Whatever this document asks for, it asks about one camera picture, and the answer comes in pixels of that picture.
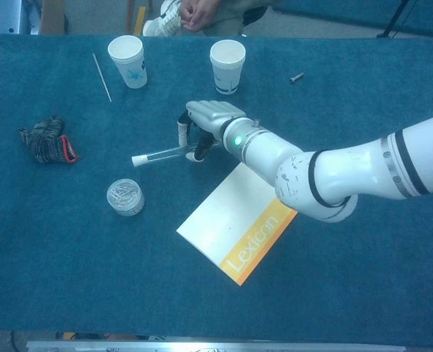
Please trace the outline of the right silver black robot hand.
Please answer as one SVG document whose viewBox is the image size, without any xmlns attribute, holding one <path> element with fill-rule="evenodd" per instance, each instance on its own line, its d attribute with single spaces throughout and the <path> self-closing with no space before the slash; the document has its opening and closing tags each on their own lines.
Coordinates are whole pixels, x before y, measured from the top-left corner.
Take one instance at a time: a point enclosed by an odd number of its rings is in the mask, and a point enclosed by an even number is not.
<svg viewBox="0 0 433 352">
<path fill-rule="evenodd" d="M 197 147 L 185 157 L 192 162 L 202 162 L 215 142 L 222 142 L 227 126 L 236 119 L 246 118 L 246 113 L 226 101 L 192 100 L 177 120 L 180 147 L 188 144 L 192 124 L 203 131 Z"/>
</svg>

